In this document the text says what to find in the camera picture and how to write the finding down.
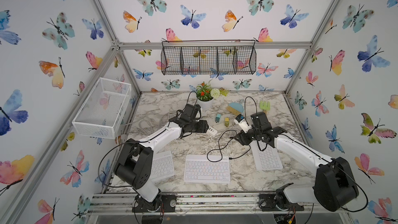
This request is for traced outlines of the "white power strip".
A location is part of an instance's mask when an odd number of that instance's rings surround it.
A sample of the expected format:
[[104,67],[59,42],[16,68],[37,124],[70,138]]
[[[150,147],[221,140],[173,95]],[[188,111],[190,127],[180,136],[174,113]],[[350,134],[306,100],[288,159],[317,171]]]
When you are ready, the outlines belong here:
[[218,134],[218,131],[215,128],[209,126],[206,133],[211,136],[216,136]]

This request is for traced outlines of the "white keyboard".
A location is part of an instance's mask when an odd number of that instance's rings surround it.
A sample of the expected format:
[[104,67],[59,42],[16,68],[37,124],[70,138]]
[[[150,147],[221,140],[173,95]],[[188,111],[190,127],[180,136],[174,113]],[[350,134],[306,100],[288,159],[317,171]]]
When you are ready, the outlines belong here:
[[258,144],[257,141],[251,142],[250,147],[258,171],[283,169],[283,164],[276,148],[272,148],[263,142]]
[[164,151],[154,154],[150,179],[160,181],[175,175],[172,152]]
[[229,157],[213,155],[187,155],[183,181],[199,184],[229,184]]

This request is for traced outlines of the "teal USB charger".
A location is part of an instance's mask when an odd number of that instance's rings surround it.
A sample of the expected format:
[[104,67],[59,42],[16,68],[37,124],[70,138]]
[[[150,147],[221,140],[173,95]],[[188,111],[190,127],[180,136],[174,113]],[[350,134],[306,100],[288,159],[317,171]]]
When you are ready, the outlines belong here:
[[221,114],[217,114],[217,115],[216,115],[216,118],[215,118],[215,122],[216,122],[216,123],[219,123],[219,122],[220,122],[220,119],[221,119]]

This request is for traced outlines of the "yellow USB charger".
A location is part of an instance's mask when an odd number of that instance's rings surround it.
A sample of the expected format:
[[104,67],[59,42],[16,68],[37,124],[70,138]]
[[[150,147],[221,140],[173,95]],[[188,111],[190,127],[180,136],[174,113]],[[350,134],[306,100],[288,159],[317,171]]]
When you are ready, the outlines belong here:
[[226,118],[224,119],[224,125],[225,125],[225,127],[228,127],[228,126],[230,125],[230,120],[229,120],[228,117],[226,117]]

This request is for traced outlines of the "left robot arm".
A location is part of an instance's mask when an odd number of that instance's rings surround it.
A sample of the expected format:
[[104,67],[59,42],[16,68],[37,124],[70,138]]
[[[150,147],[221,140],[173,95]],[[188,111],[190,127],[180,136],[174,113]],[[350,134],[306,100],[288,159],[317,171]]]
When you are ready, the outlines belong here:
[[114,166],[114,174],[145,201],[153,203],[160,195],[160,189],[150,179],[153,156],[176,139],[193,133],[206,133],[209,125],[201,117],[202,108],[198,104],[186,104],[155,133],[138,141],[127,140]]

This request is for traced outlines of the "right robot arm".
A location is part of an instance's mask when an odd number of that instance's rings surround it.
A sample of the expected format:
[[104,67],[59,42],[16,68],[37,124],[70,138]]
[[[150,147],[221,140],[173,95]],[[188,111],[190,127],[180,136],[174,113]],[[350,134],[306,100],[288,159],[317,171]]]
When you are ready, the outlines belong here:
[[241,145],[260,145],[282,151],[315,175],[313,184],[289,183],[275,191],[270,208],[285,210],[298,203],[320,204],[334,212],[359,196],[350,164],[342,157],[331,158],[299,142],[282,127],[273,127],[265,113],[251,115],[248,124],[241,114],[234,118],[241,131],[234,137]]

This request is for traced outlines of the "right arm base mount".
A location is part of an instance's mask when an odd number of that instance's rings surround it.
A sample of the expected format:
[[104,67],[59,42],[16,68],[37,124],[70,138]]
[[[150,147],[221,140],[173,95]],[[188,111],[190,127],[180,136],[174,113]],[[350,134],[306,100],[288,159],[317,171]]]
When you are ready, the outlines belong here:
[[278,188],[275,192],[268,192],[265,194],[259,194],[259,208],[263,212],[273,212],[273,211],[304,211],[305,208],[297,203],[291,203],[285,196],[284,190],[293,185],[293,183],[288,183]]

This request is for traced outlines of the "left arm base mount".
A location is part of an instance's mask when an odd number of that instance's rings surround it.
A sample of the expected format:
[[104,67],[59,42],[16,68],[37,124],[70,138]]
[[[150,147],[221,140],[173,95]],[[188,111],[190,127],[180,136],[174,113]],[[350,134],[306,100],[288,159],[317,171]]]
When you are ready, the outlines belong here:
[[152,202],[149,202],[141,195],[138,195],[134,199],[132,210],[134,213],[173,213],[176,205],[176,195],[165,195],[159,193]]

